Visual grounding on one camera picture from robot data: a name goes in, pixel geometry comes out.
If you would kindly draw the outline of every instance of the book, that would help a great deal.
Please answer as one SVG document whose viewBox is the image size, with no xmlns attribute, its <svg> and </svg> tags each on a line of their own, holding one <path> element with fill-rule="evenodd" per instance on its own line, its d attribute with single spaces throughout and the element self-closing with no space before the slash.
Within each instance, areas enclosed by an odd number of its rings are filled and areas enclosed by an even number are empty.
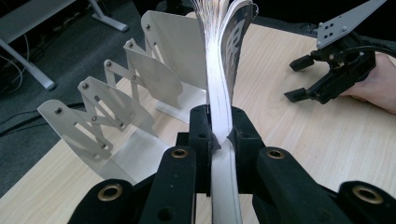
<svg viewBox="0 0 396 224">
<path fill-rule="evenodd" d="M 235 151 L 228 138 L 233 129 L 233 87 L 243 37 L 258 8 L 251 0 L 191 0 L 205 42 L 207 91 L 217 146 L 211 170 L 212 222 L 242 223 L 236 182 Z"/>
</svg>

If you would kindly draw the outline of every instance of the wooden table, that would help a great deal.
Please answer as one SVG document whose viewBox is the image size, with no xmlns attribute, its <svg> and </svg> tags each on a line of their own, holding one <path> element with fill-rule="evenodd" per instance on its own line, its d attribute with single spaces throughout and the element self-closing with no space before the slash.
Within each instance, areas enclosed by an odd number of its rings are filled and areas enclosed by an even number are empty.
<svg viewBox="0 0 396 224">
<path fill-rule="evenodd" d="M 344 181 L 361 180 L 396 197 L 396 116 L 348 97 L 321 105 L 310 100 L 293 104 L 283 95 L 309 87 L 327 73 L 326 63 L 298 73 L 289 68 L 291 61 L 315 49 L 315 43 L 310 37 L 251 25 L 233 105 L 247 112 L 267 146 L 288 150 L 319 184 L 338 190 Z M 119 88 L 126 87 L 122 80 Z M 173 146 L 177 132 L 186 132 L 188 125 L 156 111 L 155 102 L 141 96 L 157 120 L 154 130 Z M 111 134 L 120 144 L 131 133 Z M 60 141 L 0 200 L 0 223 L 66 223 L 88 190 L 102 180 Z M 241 196 L 241 205 L 245 223 L 257 222 L 251 197 Z M 197 223 L 210 223 L 210 211 L 210 200 L 199 195 Z"/>
</svg>

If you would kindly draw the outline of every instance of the bolt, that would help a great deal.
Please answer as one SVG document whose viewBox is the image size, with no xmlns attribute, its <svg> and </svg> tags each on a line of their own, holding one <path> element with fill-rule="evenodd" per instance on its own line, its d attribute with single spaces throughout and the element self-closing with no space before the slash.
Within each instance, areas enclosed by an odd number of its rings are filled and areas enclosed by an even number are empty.
<svg viewBox="0 0 396 224">
<path fill-rule="evenodd" d="M 61 114 L 62 113 L 62 109 L 60 107 L 56 108 L 55 110 L 55 114 Z"/>
</svg>

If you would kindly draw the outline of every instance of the light wood surface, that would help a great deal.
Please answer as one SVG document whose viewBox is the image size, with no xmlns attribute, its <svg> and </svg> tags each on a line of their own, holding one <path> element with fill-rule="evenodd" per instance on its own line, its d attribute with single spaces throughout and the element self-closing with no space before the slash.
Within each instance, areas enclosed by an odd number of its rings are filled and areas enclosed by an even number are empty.
<svg viewBox="0 0 396 224">
<path fill-rule="evenodd" d="M 282 147 L 321 185 L 338 190 L 342 182 L 360 180 L 396 197 L 396 116 L 360 101 L 339 97 L 326 105 L 290 103 L 283 95 L 309 87 L 329 67 L 316 63 L 302 72 L 293 60 L 315 49 L 315 39 L 251 25 L 242 48 L 233 105 L 244 109 L 267 146 Z M 122 80 L 120 89 L 127 89 Z M 154 130 L 173 146 L 188 125 L 142 105 L 157 120 Z M 122 143 L 130 134 L 105 130 Z M 0 223 L 66 223 L 90 188 L 102 181 L 64 141 L 26 174 L 1 200 Z M 250 196 L 241 196 L 245 223 L 257 223 Z M 210 201 L 198 196 L 197 223 L 210 223 Z"/>
</svg>

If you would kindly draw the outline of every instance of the human hand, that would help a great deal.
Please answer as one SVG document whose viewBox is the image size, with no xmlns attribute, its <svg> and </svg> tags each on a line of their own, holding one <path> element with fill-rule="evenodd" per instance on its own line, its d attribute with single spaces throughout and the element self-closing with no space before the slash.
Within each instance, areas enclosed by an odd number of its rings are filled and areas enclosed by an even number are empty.
<svg viewBox="0 0 396 224">
<path fill-rule="evenodd" d="M 385 54 L 376 54 L 375 60 L 376 67 L 369 76 L 340 95 L 368 101 L 396 114 L 396 66 Z"/>
</svg>

